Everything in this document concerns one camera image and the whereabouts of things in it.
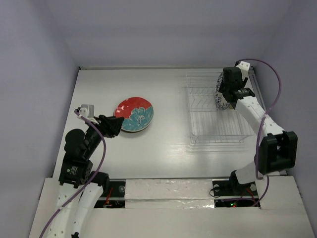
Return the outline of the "blue white patterned plate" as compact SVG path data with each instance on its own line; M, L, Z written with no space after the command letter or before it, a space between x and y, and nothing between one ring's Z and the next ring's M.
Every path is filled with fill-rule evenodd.
M214 98L215 98L216 107L219 110L224 111L229 108L230 104L226 101L223 94L219 91L222 81L223 81L223 72L219 75L217 79Z

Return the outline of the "light green plate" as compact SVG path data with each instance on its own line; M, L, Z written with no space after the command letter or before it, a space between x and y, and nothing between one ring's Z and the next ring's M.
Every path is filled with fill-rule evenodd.
M121 130L122 131L125 131L127 133L136 133L136 132L140 132L144 129L146 129L148 126L144 126L144 127L132 127L132 126L128 126L128 125L125 125L125 126L122 126L121 127Z

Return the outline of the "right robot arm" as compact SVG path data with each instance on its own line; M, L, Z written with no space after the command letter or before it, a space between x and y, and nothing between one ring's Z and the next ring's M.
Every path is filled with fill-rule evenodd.
M245 86L249 68L244 61L225 67L217 81L217 107L230 105L257 135L254 161L230 174L228 189L233 194L240 194L246 185L265 175L293 168L296 162L298 136L276 124Z

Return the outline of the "red and teal plate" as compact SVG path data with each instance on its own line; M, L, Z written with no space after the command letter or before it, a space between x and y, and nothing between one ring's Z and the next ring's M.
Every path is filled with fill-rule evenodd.
M123 100L114 110L114 116L124 117L122 126L149 126L154 117L152 104L141 97L131 97Z

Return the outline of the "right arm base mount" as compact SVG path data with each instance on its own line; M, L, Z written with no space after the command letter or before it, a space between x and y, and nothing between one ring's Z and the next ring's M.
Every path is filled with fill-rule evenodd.
M215 208L260 207L255 182L240 184L235 171L229 178L213 179L209 195L214 199Z

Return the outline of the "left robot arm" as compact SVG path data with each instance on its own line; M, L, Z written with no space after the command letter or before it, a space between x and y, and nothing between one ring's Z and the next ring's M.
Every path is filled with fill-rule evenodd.
M90 158L99 144L106 151L105 139L119 135L124 118L91 116L85 108L74 112L88 129L73 129L65 137L56 211L42 229L42 238L82 237L97 200L111 192L108 174L100 172L100 166L93 171Z

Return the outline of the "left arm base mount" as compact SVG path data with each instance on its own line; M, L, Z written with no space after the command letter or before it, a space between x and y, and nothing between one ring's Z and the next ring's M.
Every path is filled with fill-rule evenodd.
M94 208L125 208L126 180L111 179L107 193L96 202Z

